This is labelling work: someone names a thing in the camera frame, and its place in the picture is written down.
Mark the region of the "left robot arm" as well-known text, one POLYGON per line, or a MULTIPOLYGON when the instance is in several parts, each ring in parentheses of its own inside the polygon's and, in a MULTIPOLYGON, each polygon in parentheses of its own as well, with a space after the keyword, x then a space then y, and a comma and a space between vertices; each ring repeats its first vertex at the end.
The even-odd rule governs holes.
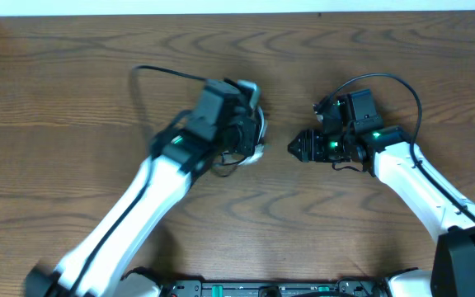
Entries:
POLYGON ((127 191, 54 272, 35 266, 28 296, 112 296, 126 267, 161 218, 213 167, 217 157, 241 154, 241 164, 263 154, 261 108, 182 111, 154 135, 148 157, 127 191))

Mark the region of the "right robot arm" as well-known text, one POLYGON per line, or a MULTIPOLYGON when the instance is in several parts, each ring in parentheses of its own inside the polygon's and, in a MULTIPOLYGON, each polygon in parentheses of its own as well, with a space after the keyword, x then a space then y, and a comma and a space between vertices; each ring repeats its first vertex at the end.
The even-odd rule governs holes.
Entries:
POLYGON ((289 153, 337 171, 361 164, 404 201, 436 243, 431 271, 398 272, 373 294, 475 296, 475 203, 424 158, 404 129, 384 125, 372 99, 340 97, 315 112, 322 128, 301 131, 289 153))

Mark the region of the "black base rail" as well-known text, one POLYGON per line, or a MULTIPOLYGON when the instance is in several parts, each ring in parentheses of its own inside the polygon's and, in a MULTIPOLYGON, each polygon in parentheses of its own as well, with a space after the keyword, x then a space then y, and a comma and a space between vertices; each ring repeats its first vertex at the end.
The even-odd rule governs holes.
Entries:
POLYGON ((176 280, 162 287, 165 297, 290 297, 290 296, 376 296, 387 297, 382 281, 342 278, 326 282, 207 281, 176 280))

